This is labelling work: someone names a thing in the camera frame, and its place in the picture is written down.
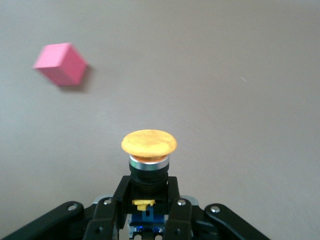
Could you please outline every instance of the gray surface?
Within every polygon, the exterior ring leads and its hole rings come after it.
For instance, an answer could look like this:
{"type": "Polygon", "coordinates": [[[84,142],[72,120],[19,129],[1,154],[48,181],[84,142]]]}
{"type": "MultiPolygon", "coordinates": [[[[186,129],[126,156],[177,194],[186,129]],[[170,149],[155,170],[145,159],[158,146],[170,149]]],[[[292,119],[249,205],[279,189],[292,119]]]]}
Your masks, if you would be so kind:
{"type": "Polygon", "coordinates": [[[177,138],[181,194],[319,239],[318,1],[27,2],[0,1],[0,237],[113,193],[122,138],[151,128],[177,138]],[[32,70],[65,42],[91,66],[80,87],[32,70]]]}

